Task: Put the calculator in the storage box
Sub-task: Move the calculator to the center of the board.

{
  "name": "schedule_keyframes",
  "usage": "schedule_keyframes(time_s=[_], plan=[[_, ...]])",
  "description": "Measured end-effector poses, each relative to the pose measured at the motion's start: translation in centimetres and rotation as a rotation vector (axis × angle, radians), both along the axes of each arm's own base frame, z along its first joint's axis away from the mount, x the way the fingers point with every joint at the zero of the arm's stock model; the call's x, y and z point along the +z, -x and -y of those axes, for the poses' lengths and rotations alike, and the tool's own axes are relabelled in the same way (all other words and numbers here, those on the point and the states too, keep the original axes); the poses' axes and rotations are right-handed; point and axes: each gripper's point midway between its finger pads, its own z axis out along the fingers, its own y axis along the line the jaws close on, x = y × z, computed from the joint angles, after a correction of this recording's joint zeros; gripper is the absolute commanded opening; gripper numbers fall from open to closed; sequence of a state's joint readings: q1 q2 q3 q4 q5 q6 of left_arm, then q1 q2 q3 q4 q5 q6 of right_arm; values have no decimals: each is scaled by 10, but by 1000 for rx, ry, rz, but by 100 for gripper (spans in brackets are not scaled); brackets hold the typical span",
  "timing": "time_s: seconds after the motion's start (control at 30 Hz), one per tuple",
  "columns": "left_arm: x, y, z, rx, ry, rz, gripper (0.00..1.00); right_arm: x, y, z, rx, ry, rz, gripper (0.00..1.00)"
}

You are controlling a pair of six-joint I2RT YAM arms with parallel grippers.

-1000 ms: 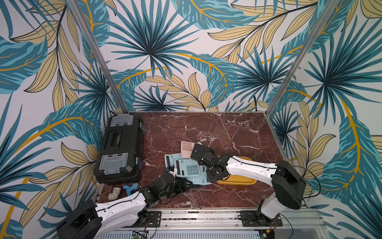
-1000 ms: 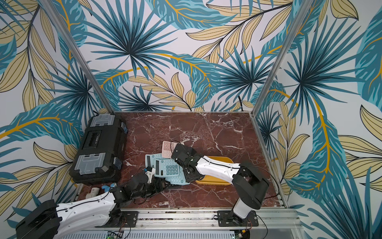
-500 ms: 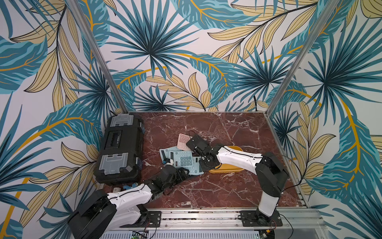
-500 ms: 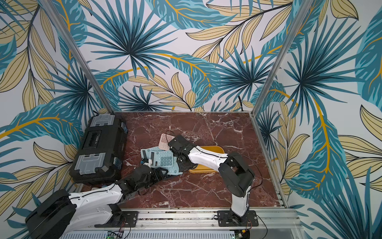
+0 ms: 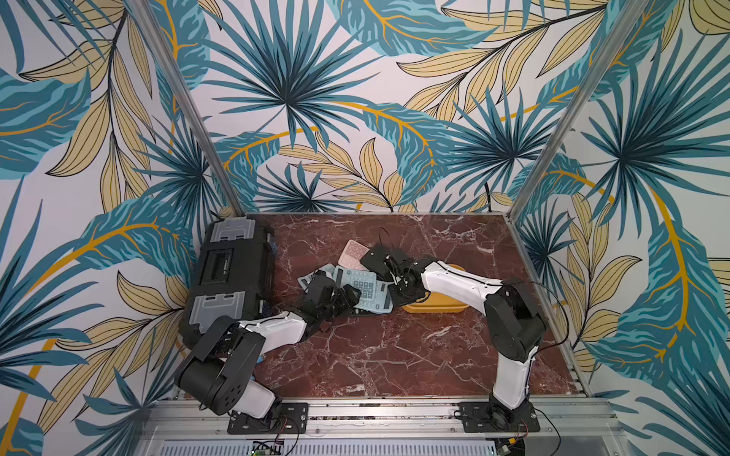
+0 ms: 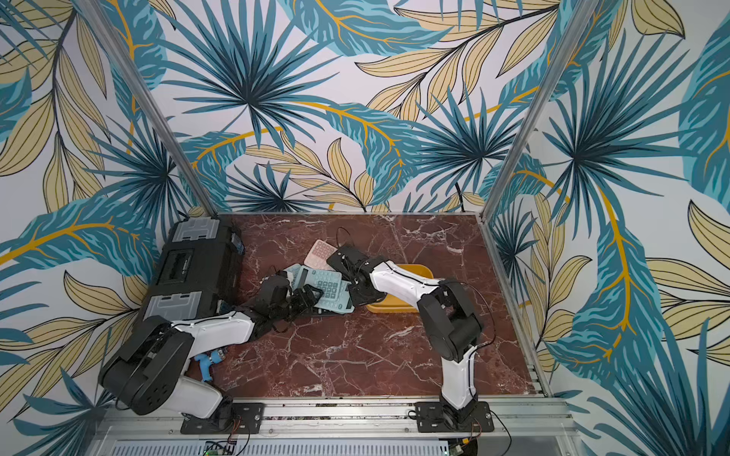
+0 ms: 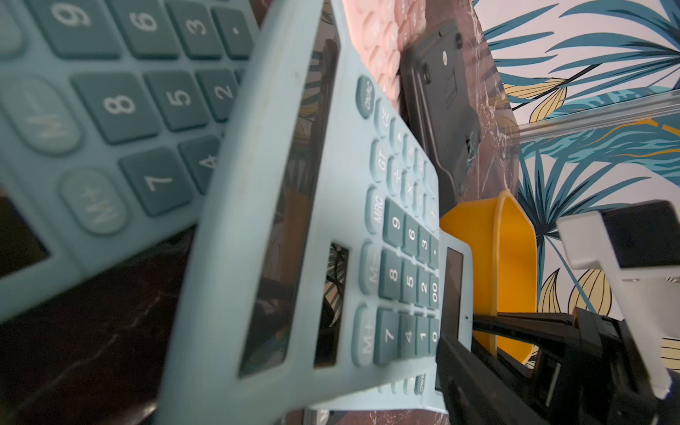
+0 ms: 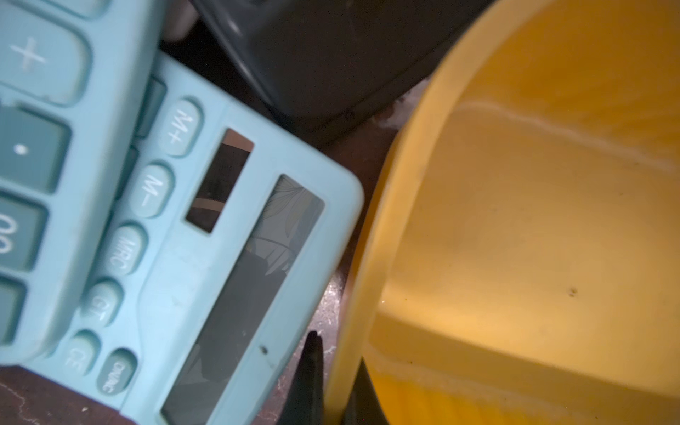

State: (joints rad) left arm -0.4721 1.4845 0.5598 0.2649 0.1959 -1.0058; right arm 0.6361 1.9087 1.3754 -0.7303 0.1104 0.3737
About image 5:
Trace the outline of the large teal calculator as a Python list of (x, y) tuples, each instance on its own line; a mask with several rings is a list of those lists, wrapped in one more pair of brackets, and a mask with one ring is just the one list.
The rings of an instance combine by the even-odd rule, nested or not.
[(376, 273), (336, 266), (335, 281), (337, 285), (350, 285), (359, 290), (357, 309), (377, 315), (389, 314), (394, 309), (390, 283), (378, 280)]

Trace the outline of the yellow plastic tray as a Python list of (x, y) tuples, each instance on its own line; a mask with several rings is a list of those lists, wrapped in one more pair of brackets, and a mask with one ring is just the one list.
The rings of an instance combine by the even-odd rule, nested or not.
[[(438, 265), (439, 271), (444, 272), (444, 264), (438, 261), (427, 262), (426, 260), (418, 260), (417, 264), (423, 269), (424, 273), (430, 266)], [(443, 293), (437, 293), (431, 289), (428, 291), (428, 298), (421, 303), (411, 305), (394, 305), (397, 308), (403, 308), (409, 314), (458, 314), (465, 311), (468, 305)]]

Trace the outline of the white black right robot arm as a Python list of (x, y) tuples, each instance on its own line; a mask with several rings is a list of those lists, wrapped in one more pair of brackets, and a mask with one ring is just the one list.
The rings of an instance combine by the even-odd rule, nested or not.
[(408, 304), (441, 294), (481, 313), (498, 352), (490, 397), (504, 410), (518, 410), (528, 403), (532, 364), (548, 328), (532, 282), (479, 277), (430, 258), (387, 254), (384, 266)]

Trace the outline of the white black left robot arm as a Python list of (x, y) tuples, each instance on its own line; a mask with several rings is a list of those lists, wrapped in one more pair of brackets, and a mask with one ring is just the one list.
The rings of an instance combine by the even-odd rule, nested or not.
[(294, 310), (250, 321), (218, 317), (180, 364), (175, 386), (202, 410), (269, 422), (279, 416), (281, 399), (252, 379), (259, 358), (307, 340), (325, 322), (351, 315), (361, 296), (359, 288), (316, 273)]

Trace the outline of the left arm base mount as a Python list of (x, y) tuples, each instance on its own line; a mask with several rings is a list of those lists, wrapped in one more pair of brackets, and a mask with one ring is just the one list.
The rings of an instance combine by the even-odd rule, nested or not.
[(232, 412), (227, 427), (230, 435), (295, 435), (306, 432), (309, 404), (283, 402), (275, 404), (264, 418)]

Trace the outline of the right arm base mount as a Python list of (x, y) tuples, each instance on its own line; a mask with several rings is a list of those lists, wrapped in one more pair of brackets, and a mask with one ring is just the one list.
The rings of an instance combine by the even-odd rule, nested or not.
[(454, 418), (462, 423), (465, 433), (529, 434), (541, 431), (536, 411), (530, 401), (510, 410), (494, 402), (461, 402)]

